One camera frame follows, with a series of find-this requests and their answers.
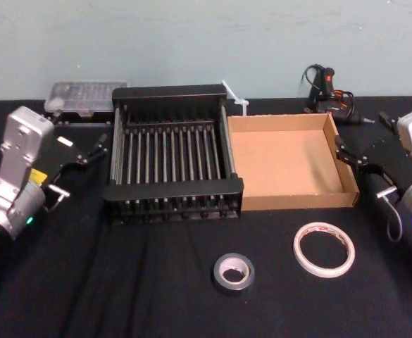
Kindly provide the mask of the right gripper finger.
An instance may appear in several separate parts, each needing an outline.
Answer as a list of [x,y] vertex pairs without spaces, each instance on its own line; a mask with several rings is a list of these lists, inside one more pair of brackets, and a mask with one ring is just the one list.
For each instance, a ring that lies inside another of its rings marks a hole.
[[335,136],[335,153],[340,161],[361,161],[361,156],[352,150],[339,136]]
[[364,155],[358,154],[361,156],[361,161],[342,161],[349,165],[353,170],[359,173],[365,173],[368,168],[368,158]]

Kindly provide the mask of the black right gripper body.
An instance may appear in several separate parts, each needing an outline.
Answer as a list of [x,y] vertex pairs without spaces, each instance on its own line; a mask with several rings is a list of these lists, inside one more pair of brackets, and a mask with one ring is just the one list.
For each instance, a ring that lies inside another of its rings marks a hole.
[[412,185],[412,157],[397,137],[381,139],[364,153],[367,163],[359,168],[361,174],[375,174],[405,192]]

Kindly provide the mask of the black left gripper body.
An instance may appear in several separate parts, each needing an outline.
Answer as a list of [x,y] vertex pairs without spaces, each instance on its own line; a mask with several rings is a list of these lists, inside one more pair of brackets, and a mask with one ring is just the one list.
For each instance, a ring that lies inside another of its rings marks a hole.
[[39,152],[32,165],[31,181],[40,187],[54,184],[68,170],[84,169],[87,159],[74,142],[65,137],[53,137]]

